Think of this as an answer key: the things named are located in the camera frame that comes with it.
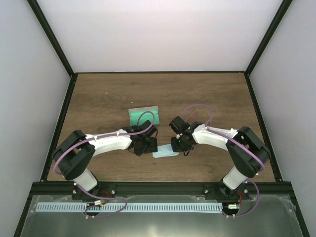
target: white wall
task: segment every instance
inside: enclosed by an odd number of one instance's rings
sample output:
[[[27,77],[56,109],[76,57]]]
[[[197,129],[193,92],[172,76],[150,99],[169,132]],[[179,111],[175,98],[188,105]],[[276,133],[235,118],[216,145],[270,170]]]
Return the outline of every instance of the white wall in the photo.
[[[26,0],[0,7],[0,236],[39,181],[69,77]]]
[[[75,72],[245,70],[281,0],[39,0]]]
[[[316,236],[316,1],[293,1],[251,74],[285,180]]]

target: light blue sponge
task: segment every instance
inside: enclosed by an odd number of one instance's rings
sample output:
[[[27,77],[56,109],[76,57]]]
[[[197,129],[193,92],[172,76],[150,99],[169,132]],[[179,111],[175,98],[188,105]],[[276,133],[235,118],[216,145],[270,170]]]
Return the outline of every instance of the light blue sponge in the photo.
[[[177,156],[177,155],[179,155],[179,153],[178,152],[174,152],[172,150],[171,144],[158,146],[158,151],[157,152],[153,152],[153,157],[154,158],[172,157],[172,156]]]
[[[130,125],[137,125],[138,118],[140,115],[145,112],[145,111],[150,111],[153,112],[155,115],[155,121],[154,125],[159,124],[159,115],[158,115],[158,106],[150,106],[150,107],[142,107],[142,108],[136,108],[136,109],[129,109],[128,113],[130,116]],[[145,121],[149,120],[150,122],[153,121],[153,115],[150,113],[144,114],[140,120],[139,124],[143,124]]]

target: black cable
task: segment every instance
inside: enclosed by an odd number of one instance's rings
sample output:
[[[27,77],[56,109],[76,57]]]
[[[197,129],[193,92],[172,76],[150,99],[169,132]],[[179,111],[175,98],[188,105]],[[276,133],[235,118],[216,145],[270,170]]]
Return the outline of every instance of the black cable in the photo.
[[[147,147],[148,147],[148,143],[146,143],[146,146],[144,146],[144,148],[143,148],[143,153],[145,152],[145,150],[146,150]]]
[[[129,152],[131,152],[130,149],[127,149],[127,150],[128,150]],[[131,152],[131,153],[135,154],[134,152]]]
[[[188,150],[187,153],[186,153],[186,152],[183,152],[183,155],[184,155],[185,157],[187,157],[191,150],[193,150],[193,145],[191,146],[191,148]]]
[[[156,138],[158,136],[158,129],[156,130],[156,136],[154,138]]]

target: red wire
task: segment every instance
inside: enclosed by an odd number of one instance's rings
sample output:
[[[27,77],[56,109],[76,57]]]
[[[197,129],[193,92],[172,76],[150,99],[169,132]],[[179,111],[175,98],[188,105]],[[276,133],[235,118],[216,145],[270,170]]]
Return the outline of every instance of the red wire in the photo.
[[[107,191],[102,190],[100,193],[101,193],[101,194],[106,194],[108,198],[110,197],[110,194],[109,194]]]
[[[242,200],[242,197],[241,197],[241,191],[237,190],[237,193],[238,193],[238,195],[239,195],[239,198],[240,198],[240,201],[239,201],[239,203],[240,203],[240,206],[241,206],[241,200]]]

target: purple tube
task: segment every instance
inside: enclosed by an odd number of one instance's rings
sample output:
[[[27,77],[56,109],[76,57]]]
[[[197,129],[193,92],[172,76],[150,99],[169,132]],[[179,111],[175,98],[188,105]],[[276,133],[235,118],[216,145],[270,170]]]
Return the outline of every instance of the purple tube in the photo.
[[[142,134],[142,133],[144,133],[144,132],[147,132],[147,131],[154,125],[154,122],[155,122],[155,115],[154,115],[154,113],[151,112],[151,111],[145,111],[145,112],[143,112],[143,113],[140,115],[140,117],[143,116],[143,115],[146,114],[146,113],[150,113],[150,114],[153,116],[153,121],[152,121],[152,123],[151,123],[146,129],[144,129],[143,131],[140,131],[140,132],[120,133],[119,136],[126,136],[126,135],[132,136],[132,135],[138,135],[138,134]],[[106,138],[106,137],[114,137],[114,136],[117,136],[117,134],[116,134],[116,133],[104,134],[104,135],[101,135],[101,136],[97,137],[97,139],[102,139],[102,138]],[[57,169],[57,166],[59,165],[59,163],[62,161],[62,159],[63,159],[70,151],[72,151],[73,149],[77,148],[78,146],[80,146],[80,145],[82,145],[82,144],[84,144],[84,143],[86,143],[86,142],[93,141],[94,139],[95,139],[95,138],[91,137],[91,138],[89,138],[89,139],[85,139],[85,140],[80,141],[80,142],[74,144],[73,146],[69,147],[69,148],[60,156],[60,158],[58,158],[58,160],[57,160],[56,163],[54,164],[54,168],[53,168],[54,173],[56,173],[56,174],[62,174],[61,172],[58,172],[58,171],[56,170],[56,169]]]
[[[243,216],[246,216],[246,215],[250,214],[251,212],[253,212],[253,211],[257,208],[257,206],[258,206],[258,204],[259,204],[260,193],[259,193],[258,186],[257,186],[256,183],[253,182],[251,179],[248,179],[247,181],[250,182],[250,183],[252,183],[253,186],[255,186],[256,191],[257,191],[257,201],[256,201],[256,204],[253,206],[253,208],[251,208],[250,211],[248,211],[248,212],[246,212],[246,213],[244,213],[244,214],[241,214],[241,215],[237,215],[237,216],[235,216],[235,218],[236,218],[236,217],[243,217]],[[225,212],[223,212],[223,214],[224,214],[225,216],[233,217],[233,216],[227,215]]]
[[[207,131],[212,132],[212,133],[214,133],[216,135],[222,136],[222,137],[230,140],[232,143],[236,144],[237,146],[239,146],[241,149],[243,149],[246,153],[248,153],[251,157],[253,157],[260,164],[260,166],[262,168],[261,171],[264,171],[266,169],[265,165],[262,163],[262,161],[255,154],[253,154],[250,150],[248,150],[246,147],[244,147],[242,144],[240,144],[238,141],[236,141],[235,139],[233,139],[233,138],[231,138],[229,136],[226,136],[223,133],[211,130],[206,125],[205,125],[205,127],[206,127]]]
[[[89,193],[88,191],[84,190],[83,187],[81,187],[79,184],[77,184],[77,187],[81,189],[82,192],[84,192],[86,195],[98,199],[98,200],[118,200],[118,201],[125,201],[125,199],[123,198],[118,198],[118,197],[99,197],[96,195],[93,195],[91,193]]]
[[[89,207],[84,211],[84,214],[85,214],[86,216],[88,216],[87,211],[88,211],[90,208],[93,208],[93,207],[95,207],[95,206],[96,206],[96,205],[89,206]],[[103,217],[109,217],[109,216],[116,215],[116,214],[120,213],[121,211],[123,211],[126,207],[127,207],[127,202],[125,203],[124,207],[122,207],[122,208],[121,208],[120,210],[118,210],[118,211],[112,212],[112,213],[110,213],[110,214],[102,215],[102,216],[97,215],[97,216],[94,216],[94,218],[103,218]]]
[[[188,109],[191,108],[191,107],[195,107],[195,106],[203,106],[203,107],[208,108],[208,109],[211,111],[211,116],[210,116],[209,120],[206,121],[206,123],[205,123],[205,126],[207,126],[207,125],[209,126],[209,125],[211,124],[212,119],[213,119],[213,114],[214,114],[214,113],[213,113],[212,108],[209,107],[208,105],[205,105],[205,104],[194,104],[194,105],[190,105],[190,106],[186,107],[186,108],[181,112],[181,114],[180,114],[179,116],[181,117],[181,115],[182,115],[186,110],[188,110]]]

